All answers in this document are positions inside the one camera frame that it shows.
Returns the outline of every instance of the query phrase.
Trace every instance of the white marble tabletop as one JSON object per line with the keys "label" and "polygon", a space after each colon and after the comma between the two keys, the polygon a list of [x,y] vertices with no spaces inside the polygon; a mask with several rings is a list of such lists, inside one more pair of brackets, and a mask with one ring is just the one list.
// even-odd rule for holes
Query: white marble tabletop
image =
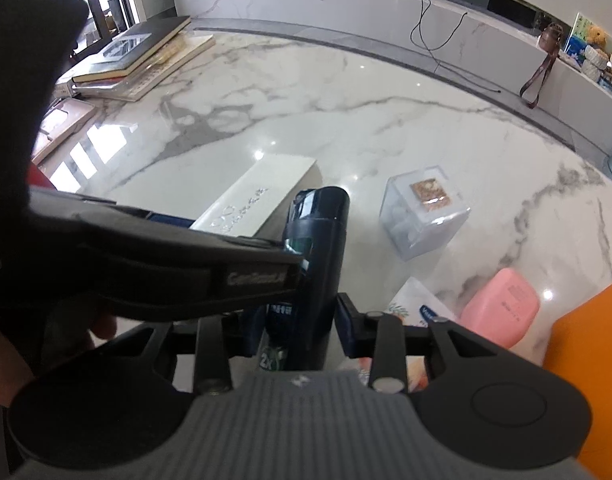
{"label": "white marble tabletop", "polygon": [[[43,165],[57,187],[197,218],[263,154],[312,156],[324,184],[351,197],[340,291],[360,310],[385,307],[415,276],[459,312],[515,267],[543,298],[515,348],[535,362],[551,323],[612,283],[612,182],[534,126],[364,56],[215,36],[140,102],[97,101],[95,126]],[[403,262],[378,223],[386,181],[435,164],[470,218],[442,250]]]}

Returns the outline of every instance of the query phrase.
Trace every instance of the brown sticker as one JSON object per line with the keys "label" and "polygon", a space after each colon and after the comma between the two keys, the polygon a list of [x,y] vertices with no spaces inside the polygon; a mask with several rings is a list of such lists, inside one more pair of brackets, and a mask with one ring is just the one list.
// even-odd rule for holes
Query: brown sticker
{"label": "brown sticker", "polygon": [[417,195],[419,201],[427,211],[433,211],[451,205],[451,198],[441,187],[441,184],[434,178],[421,180],[410,185],[410,188]]}

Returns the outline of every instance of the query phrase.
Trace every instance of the vinda logo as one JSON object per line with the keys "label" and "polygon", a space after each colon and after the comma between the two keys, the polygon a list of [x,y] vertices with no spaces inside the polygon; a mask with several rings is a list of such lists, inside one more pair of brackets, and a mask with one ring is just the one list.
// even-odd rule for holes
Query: vinda logo
{"label": "vinda logo", "polygon": [[270,285],[283,283],[285,280],[285,272],[230,272],[226,278],[226,284],[230,286]]}
{"label": "vinda logo", "polygon": [[419,314],[421,314],[423,320],[428,323],[437,317],[437,314],[429,307],[422,305],[419,307]]}

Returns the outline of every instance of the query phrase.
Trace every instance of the brown strap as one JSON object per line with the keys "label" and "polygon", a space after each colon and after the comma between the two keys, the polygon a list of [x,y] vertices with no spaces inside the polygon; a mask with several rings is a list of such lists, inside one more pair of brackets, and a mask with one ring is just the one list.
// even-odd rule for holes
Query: brown strap
{"label": "brown strap", "polygon": [[[542,88],[544,87],[544,84],[548,79],[548,75],[550,75],[550,70],[552,70],[552,66],[555,64],[555,60],[557,59],[559,52],[560,46],[558,44],[557,49],[553,50],[553,52],[550,52],[548,56],[546,56],[546,59],[544,59],[539,68],[535,70],[535,73],[532,75],[532,77],[528,79],[528,81],[526,81],[526,84],[522,86],[522,88],[519,90],[519,97],[522,98],[524,104],[529,108],[534,108],[535,106],[537,106],[537,103],[540,100],[540,92],[542,91]],[[544,79],[542,80],[542,83],[540,84],[540,87],[537,90],[535,101],[528,101],[528,99],[524,98],[524,92],[526,92],[532,86],[532,84],[537,80],[537,78],[542,74],[542,72],[544,72]]]}

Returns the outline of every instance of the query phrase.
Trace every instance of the black notebook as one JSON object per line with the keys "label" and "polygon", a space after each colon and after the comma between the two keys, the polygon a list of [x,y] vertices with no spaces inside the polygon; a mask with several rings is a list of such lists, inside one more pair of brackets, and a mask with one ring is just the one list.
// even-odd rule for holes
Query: black notebook
{"label": "black notebook", "polygon": [[189,16],[153,18],[137,23],[72,69],[76,83],[125,77],[190,23]]}

